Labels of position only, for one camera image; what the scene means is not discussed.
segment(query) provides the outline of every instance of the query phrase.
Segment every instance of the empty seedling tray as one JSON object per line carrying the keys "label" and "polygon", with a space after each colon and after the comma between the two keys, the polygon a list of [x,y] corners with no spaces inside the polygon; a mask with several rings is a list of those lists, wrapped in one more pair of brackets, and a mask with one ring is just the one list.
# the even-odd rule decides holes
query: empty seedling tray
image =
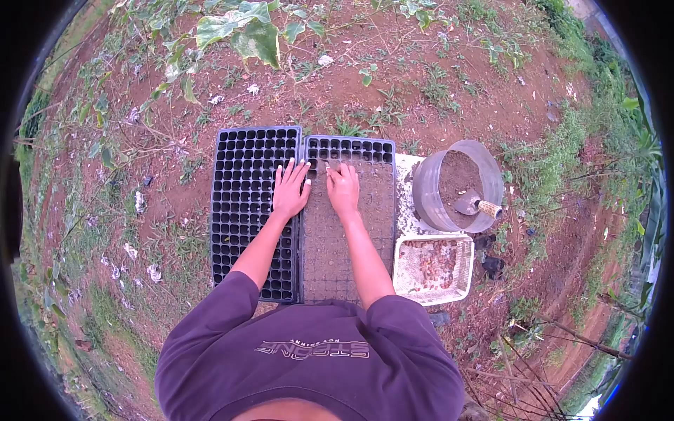
{"label": "empty seedling tray", "polygon": [[304,209],[301,234],[302,293],[305,302],[337,298],[357,302],[343,227],[326,191],[325,168],[340,162],[359,173],[359,209],[372,242],[389,272],[396,221],[396,144],[390,140],[331,135],[304,138],[304,157],[315,180]]}
{"label": "empty seedling tray", "polygon": [[[222,129],[216,138],[211,192],[211,262],[217,285],[272,213],[274,173],[298,154],[297,126]],[[260,291],[262,301],[300,299],[299,217],[283,228],[272,266]]]}

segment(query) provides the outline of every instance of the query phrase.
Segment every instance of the person's left hand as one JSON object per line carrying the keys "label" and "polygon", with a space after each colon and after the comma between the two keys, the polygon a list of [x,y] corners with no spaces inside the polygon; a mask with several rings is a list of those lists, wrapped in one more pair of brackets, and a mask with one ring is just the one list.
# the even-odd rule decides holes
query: person's left hand
{"label": "person's left hand", "polygon": [[300,160],[297,167],[293,170],[295,159],[291,158],[288,168],[283,172],[279,166],[276,169],[276,186],[274,187],[274,213],[277,213],[286,220],[297,215],[307,204],[309,192],[311,191],[311,180],[304,182],[302,194],[299,193],[299,187],[302,184],[304,176],[309,171],[310,164]]}

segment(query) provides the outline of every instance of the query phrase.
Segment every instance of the plastic bucket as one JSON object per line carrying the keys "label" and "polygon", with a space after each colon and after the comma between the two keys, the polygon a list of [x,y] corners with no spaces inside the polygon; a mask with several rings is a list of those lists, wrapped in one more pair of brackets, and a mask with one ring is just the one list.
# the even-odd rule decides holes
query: plastic bucket
{"label": "plastic bucket", "polygon": [[440,180],[440,167],[445,154],[452,150],[463,152],[477,164],[482,181],[483,200],[497,205],[503,201],[503,179],[499,164],[483,144],[475,140],[460,140],[448,150],[436,152],[419,163],[412,182],[415,209],[421,219],[436,230],[482,232],[491,227],[495,221],[494,218],[480,212],[471,225],[459,228],[447,214],[440,199],[437,185]]}

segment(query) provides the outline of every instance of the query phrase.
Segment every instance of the trowel handle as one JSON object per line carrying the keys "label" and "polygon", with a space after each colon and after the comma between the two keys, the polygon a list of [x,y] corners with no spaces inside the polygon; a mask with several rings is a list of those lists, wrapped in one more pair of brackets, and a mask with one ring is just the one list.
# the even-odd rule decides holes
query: trowel handle
{"label": "trowel handle", "polygon": [[503,208],[495,205],[493,203],[490,203],[486,200],[480,200],[477,202],[477,209],[480,210],[480,212],[484,212],[485,214],[491,216],[495,220],[499,219],[501,217],[501,214],[503,213]]}

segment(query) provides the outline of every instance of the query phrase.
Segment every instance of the person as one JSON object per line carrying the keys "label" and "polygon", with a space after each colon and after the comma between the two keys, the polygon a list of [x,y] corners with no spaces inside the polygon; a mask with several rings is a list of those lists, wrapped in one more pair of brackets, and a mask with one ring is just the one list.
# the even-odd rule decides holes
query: person
{"label": "person", "polygon": [[397,296],[358,211],[352,166],[327,168],[362,308],[327,300],[251,319],[281,230],[306,205],[300,161],[276,171],[273,211],[232,270],[168,335],[155,388],[178,420],[456,420],[464,386],[419,304]]}

